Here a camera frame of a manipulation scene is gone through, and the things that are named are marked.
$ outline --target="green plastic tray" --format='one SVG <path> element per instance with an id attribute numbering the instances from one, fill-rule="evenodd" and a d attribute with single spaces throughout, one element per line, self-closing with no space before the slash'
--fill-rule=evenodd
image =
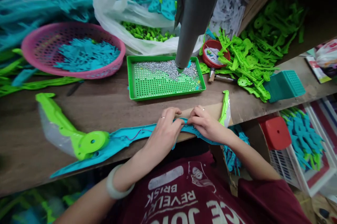
<path id="1" fill-rule="evenodd" d="M 206 90 L 203 75 L 201 73 L 197 57 L 191 57 L 191 61 L 196 63 L 196 69 L 200 80 L 201 89 L 196 90 L 195 83 L 190 82 L 188 76 L 183 76 L 179 81 L 168 78 L 164 72 L 152 73 L 148 69 L 135 67 L 138 62 L 146 61 L 170 61 L 175 57 L 167 56 L 127 56 L 127 74 L 129 79 L 130 99 L 142 101 L 156 98 L 166 98 L 171 96 L 199 93 Z"/>

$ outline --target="wooden table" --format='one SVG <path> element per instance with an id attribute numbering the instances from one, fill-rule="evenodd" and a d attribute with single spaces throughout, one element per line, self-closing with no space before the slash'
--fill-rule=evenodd
<path id="1" fill-rule="evenodd" d="M 0 197 L 50 182 L 49 176 L 58 169 L 76 161 L 58 150 L 44 137 L 35 94 L 53 92 L 55 101 L 73 125 L 83 132 L 103 130 L 113 132 L 121 127 L 134 127 L 155 123 L 161 111 L 170 106 L 181 110 L 196 105 L 222 103 L 223 90 L 230 91 L 231 115 L 234 124 L 251 120 L 294 105 L 313 101 L 337 92 L 331 82 L 319 84 L 303 57 L 296 57 L 280 65 L 282 70 L 296 70 L 306 94 L 274 104 L 263 103 L 239 86 L 215 81 L 206 84 L 207 90 L 195 95 L 134 102 L 129 99 L 127 68 L 102 80 L 85 81 L 70 97 L 72 87 L 49 87 L 41 91 L 21 91 L 0 100 Z M 129 148 L 100 165 L 133 156 L 144 140 L 134 142 Z"/>

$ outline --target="teal plastic basket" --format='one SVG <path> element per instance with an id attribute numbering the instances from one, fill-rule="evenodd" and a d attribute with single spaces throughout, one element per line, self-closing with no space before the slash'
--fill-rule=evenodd
<path id="1" fill-rule="evenodd" d="M 270 77 L 264 87 L 270 93 L 269 103 L 305 94 L 305 89 L 295 71 L 281 71 Z"/>
<path id="2" fill-rule="evenodd" d="M 196 72 L 200 81 L 200 89 L 196 90 L 196 83 L 191 82 L 191 78 L 184 75 L 179 81 L 168 78 L 164 72 L 152 73 L 145 68 L 138 68 L 138 62 L 148 61 L 170 61 L 175 57 L 168 56 L 127 56 L 127 74 L 129 79 L 130 99 L 142 101 L 155 98 L 165 98 L 171 96 L 199 93 L 206 90 L 203 74 L 197 57 L 191 57 L 191 61 L 196 64 Z"/>

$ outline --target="fingers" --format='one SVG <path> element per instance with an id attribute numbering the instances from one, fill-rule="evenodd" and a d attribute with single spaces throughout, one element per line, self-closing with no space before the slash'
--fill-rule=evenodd
<path id="1" fill-rule="evenodd" d="M 176 119 L 172 123 L 172 131 L 175 132 L 175 131 L 179 130 L 179 128 L 182 128 L 184 125 L 185 125 L 185 122 L 182 119 Z"/>
<path id="2" fill-rule="evenodd" d="M 199 125 L 202 127 L 206 127 L 206 120 L 204 118 L 198 117 L 198 116 L 193 116 L 190 117 L 187 121 L 187 124 L 193 124 L 193 125 Z"/>
<path id="3" fill-rule="evenodd" d="M 162 113 L 161 113 L 161 116 L 162 117 L 166 117 L 167 114 L 169 113 L 173 113 L 173 115 L 175 114 L 181 114 L 181 110 L 177 107 L 169 107 L 169 108 L 166 108 Z"/>
<path id="4" fill-rule="evenodd" d="M 206 130 L 202 127 L 202 126 L 199 126 L 199 125 L 197 125 L 197 124 L 194 124 L 194 127 L 203 135 L 203 136 L 205 136 L 206 137 L 206 135 L 207 135 L 207 132 L 206 132 Z"/>
<path id="5" fill-rule="evenodd" d="M 193 108 L 190 114 L 190 117 L 193 117 L 193 116 L 204 117 L 205 114 L 206 112 L 204 111 L 204 108 L 201 105 L 198 105 L 195 108 Z"/>
<path id="6" fill-rule="evenodd" d="M 163 111 L 163 113 L 165 112 L 165 115 L 163 117 L 165 117 L 164 121 L 165 124 L 170 125 L 172 124 L 172 121 L 174 120 L 174 117 L 176 114 L 181 114 L 181 110 L 177 107 L 170 107 L 167 108 Z"/>

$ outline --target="red plastic bowl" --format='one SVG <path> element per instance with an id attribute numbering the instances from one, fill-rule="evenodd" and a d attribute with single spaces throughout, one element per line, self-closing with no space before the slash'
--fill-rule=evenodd
<path id="1" fill-rule="evenodd" d="M 221 50 L 222 49 L 222 45 L 220 43 L 220 41 L 217 41 L 217 40 L 208 40 L 205 42 L 205 44 L 203 45 L 203 61 L 204 63 L 210 67 L 210 68 L 222 68 L 222 67 L 225 67 L 226 64 L 224 65 L 219 65 L 219 64 L 215 64 L 213 63 L 210 59 L 208 59 L 206 53 L 205 53 L 205 50 L 207 51 L 207 47 L 206 45 L 210 48 L 216 48 L 218 50 Z M 229 52 L 226 52 L 224 53 L 224 57 L 227 59 L 227 60 L 231 60 L 231 55 Z"/>

